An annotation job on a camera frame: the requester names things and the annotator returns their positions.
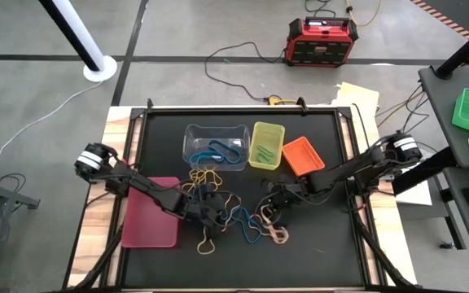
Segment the pink tray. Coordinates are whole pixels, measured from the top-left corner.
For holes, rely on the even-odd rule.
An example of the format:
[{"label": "pink tray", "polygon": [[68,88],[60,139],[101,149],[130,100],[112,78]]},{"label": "pink tray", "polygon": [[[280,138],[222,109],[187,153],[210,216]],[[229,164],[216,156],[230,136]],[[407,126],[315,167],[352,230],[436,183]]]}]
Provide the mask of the pink tray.
[{"label": "pink tray", "polygon": [[[163,187],[179,183],[176,177],[150,177]],[[128,207],[122,231],[122,247],[168,248],[177,245],[178,218],[155,204],[153,199],[134,188],[129,189]]]}]

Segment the red power station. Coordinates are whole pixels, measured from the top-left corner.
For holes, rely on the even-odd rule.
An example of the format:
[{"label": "red power station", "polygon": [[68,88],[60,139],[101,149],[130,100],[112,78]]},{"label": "red power station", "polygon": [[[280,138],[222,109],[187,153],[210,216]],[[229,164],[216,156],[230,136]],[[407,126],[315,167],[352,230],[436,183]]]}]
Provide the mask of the red power station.
[{"label": "red power station", "polygon": [[286,61],[289,66],[337,68],[347,61],[356,40],[356,24],[348,18],[296,19],[289,24]]}]

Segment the yellow plastic container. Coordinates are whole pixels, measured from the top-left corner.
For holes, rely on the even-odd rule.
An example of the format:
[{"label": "yellow plastic container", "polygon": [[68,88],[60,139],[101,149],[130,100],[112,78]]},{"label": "yellow plastic container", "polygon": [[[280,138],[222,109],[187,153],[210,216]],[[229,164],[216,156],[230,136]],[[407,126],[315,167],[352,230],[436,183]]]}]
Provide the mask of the yellow plastic container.
[{"label": "yellow plastic container", "polygon": [[252,131],[249,164],[254,168],[274,170],[282,161],[285,127],[256,122]]}]

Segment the concrete floor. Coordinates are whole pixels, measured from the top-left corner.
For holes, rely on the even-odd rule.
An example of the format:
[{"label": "concrete floor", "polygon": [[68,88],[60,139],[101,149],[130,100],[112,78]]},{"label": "concrete floor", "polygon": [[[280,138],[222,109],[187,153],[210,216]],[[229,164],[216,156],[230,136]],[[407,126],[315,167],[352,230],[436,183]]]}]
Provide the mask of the concrete floor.
[{"label": "concrete floor", "polygon": [[[375,2],[354,2],[360,21],[371,17]],[[72,3],[105,54],[125,54],[140,0]],[[342,0],[333,0],[326,8],[344,15]],[[222,46],[254,41],[263,55],[275,56],[285,46],[287,24],[305,16],[302,0],[151,0],[134,54],[205,56]],[[377,20],[359,34],[351,58],[446,59],[466,41],[409,0],[384,0]],[[0,0],[0,54],[75,52],[38,1]],[[247,47],[224,55],[256,54]],[[385,109],[408,98],[423,67],[345,65],[335,70],[232,63],[209,68],[214,76],[244,84],[256,95],[302,96],[309,103],[330,102],[334,85],[346,81],[379,91],[379,104]],[[90,86],[81,71],[81,62],[0,61],[0,146],[34,117]],[[60,288],[88,188],[74,174],[72,163],[87,142],[100,140],[117,78],[118,74],[33,126],[0,158],[0,176],[24,173],[28,181],[22,192],[42,200],[37,211],[22,209],[12,217],[10,238],[0,253],[0,288]],[[201,63],[132,63],[120,105],[143,105],[147,98],[157,105],[257,103],[240,89],[209,80]],[[429,104],[421,111],[433,114]],[[400,128],[406,116],[399,112],[380,132]],[[437,149],[446,146],[433,115],[412,134]],[[436,243],[449,240],[444,222],[405,221],[404,226],[419,283],[469,291],[469,249],[436,248]]]}]

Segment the red plastic tray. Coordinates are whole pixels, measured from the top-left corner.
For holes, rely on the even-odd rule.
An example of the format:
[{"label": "red plastic tray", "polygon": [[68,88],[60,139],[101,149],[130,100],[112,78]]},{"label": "red plastic tray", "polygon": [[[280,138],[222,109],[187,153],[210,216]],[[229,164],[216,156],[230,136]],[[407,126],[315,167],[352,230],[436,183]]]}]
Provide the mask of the red plastic tray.
[{"label": "red plastic tray", "polygon": [[289,142],[283,146],[282,153],[297,176],[325,168],[325,163],[306,137]]},{"label": "red plastic tray", "polygon": [[[176,177],[150,177],[161,186],[179,183]],[[177,245],[178,218],[162,212],[153,199],[130,188],[126,208],[122,247],[168,248]]]}]

